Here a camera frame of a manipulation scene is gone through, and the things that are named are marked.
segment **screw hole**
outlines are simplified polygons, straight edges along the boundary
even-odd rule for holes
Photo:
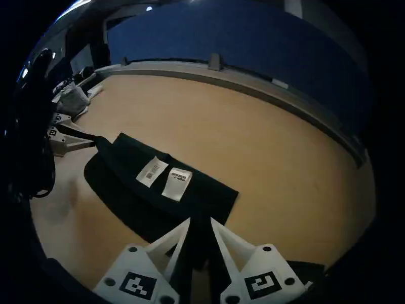
[[[227,304],[238,304],[240,302],[240,297],[237,295],[229,295],[226,297],[225,302]]]
[[[291,286],[295,283],[295,279],[294,278],[288,278],[284,281],[284,283],[288,286]]]
[[[110,286],[110,287],[115,285],[115,281],[112,278],[106,278],[104,280],[104,283],[105,283],[105,285]]]
[[[161,304],[173,304],[174,299],[171,296],[164,295],[163,297],[160,298],[160,303]]]

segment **white label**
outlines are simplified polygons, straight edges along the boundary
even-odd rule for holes
[[[162,195],[169,199],[180,202],[181,197],[186,191],[192,176],[193,173],[190,171],[178,168],[171,169]]]
[[[154,157],[146,166],[139,172],[136,180],[150,187],[157,177],[166,169],[169,164],[162,162],[157,157]]]

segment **blue partition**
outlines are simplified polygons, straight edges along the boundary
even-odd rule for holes
[[[332,111],[358,134],[372,106],[368,77],[311,24],[249,0],[174,3],[129,18],[108,33],[111,62],[156,58],[208,60],[279,79]]]

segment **white object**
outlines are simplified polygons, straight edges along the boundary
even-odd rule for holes
[[[87,91],[87,95],[88,95],[89,99],[92,100],[94,98],[94,96],[96,96],[98,93],[100,93],[103,90],[104,90],[103,85],[96,85],[95,87],[93,87]]]
[[[220,302],[238,297],[244,303],[289,303],[306,291],[305,286],[272,244],[254,246],[211,218],[215,238],[228,270],[231,284],[221,293]],[[243,260],[238,270],[227,246]]]
[[[145,186],[152,186],[153,182],[161,175],[169,164],[162,162],[157,157],[154,157],[146,166],[139,172],[136,180]]]
[[[180,202],[192,176],[193,173],[190,171],[172,168],[162,195],[169,199]]]
[[[190,219],[187,219],[145,248],[128,245],[93,291],[114,304],[158,304],[164,297],[171,298],[173,304],[179,303],[179,295],[169,281],[189,225]],[[166,254],[176,244],[169,264],[161,274],[153,259]]]
[[[83,111],[89,103],[90,101],[82,88],[72,82],[60,92],[56,110],[74,117]]]

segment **metal bracket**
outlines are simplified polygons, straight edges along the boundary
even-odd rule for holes
[[[210,61],[208,62],[208,69],[214,71],[222,70],[221,56],[218,53],[211,53]]]
[[[135,244],[128,245],[97,284],[94,292],[116,304],[179,303],[180,295],[172,281],[174,277],[178,277],[174,275],[176,269],[182,268],[179,264],[185,262],[180,252],[189,225],[190,219],[187,219],[145,248]],[[153,260],[165,255],[175,245],[177,246],[169,264],[160,273]],[[191,277],[181,277],[181,280],[191,280]]]
[[[306,291],[274,245],[254,246],[212,218],[211,225],[220,251],[219,258],[222,259],[220,264],[225,266],[222,269],[226,269],[230,279],[230,284],[219,295],[220,303],[282,304],[294,300]],[[228,248],[243,261],[241,271]],[[218,268],[211,267],[211,279],[214,276],[224,277],[216,273]]]
[[[68,152],[94,145],[94,142],[90,139],[63,134],[57,129],[56,126],[63,125],[81,132],[80,127],[72,122],[69,115],[55,113],[51,124],[52,126],[48,129],[47,133],[54,156],[63,157]]]

